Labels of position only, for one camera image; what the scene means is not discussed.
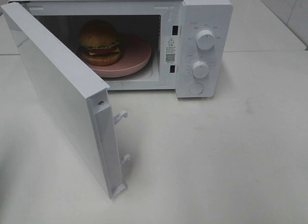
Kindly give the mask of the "white microwave oven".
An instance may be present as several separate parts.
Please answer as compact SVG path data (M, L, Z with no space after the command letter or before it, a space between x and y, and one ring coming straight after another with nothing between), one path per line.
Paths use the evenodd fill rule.
M214 95L233 10L229 0L9 0L7 4L12 2L26 8L74 54L79 29L93 19L108 21L122 34L147 40L153 50L147 67L151 76L99 76L108 90L173 89L178 98ZM203 28L216 34L214 46L205 51L195 41L197 31ZM208 64L205 78L193 76L196 61ZM203 84L201 94L190 93L194 83Z

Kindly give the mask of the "toy hamburger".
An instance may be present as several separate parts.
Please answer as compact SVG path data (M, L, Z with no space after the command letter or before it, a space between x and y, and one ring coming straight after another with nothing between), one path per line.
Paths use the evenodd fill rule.
M104 20L91 20L80 29L77 53L94 66L108 66L121 57L120 35Z

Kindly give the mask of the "white microwave door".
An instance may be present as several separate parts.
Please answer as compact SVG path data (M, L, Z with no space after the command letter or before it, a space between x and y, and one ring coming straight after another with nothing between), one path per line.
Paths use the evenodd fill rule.
M38 98L109 198L126 189L108 84L17 2L2 5L5 20Z

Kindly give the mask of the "round white door button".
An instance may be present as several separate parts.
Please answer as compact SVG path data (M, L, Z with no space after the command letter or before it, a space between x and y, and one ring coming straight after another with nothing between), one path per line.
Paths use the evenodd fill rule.
M201 94L204 90L204 86L201 83L194 83L190 85L189 91L192 94Z

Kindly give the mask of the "pink round plate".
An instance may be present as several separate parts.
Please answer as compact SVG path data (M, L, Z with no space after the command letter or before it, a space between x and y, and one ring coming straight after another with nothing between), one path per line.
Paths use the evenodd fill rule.
M119 78L145 67L152 50L149 43L138 36L121 34L120 44L109 53L94 53L78 47L75 54L100 77Z

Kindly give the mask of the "upper white power knob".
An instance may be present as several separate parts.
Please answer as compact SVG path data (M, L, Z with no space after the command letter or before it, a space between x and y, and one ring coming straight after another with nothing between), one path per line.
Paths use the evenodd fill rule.
M200 50L209 50L216 42L216 34L214 30L210 28L203 28L197 31L195 41Z

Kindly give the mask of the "lower white timer knob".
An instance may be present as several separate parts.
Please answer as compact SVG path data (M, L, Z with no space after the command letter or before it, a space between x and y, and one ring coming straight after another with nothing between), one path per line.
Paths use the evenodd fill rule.
M192 64L192 74L197 79L205 78L209 74L209 66L204 61L196 61Z

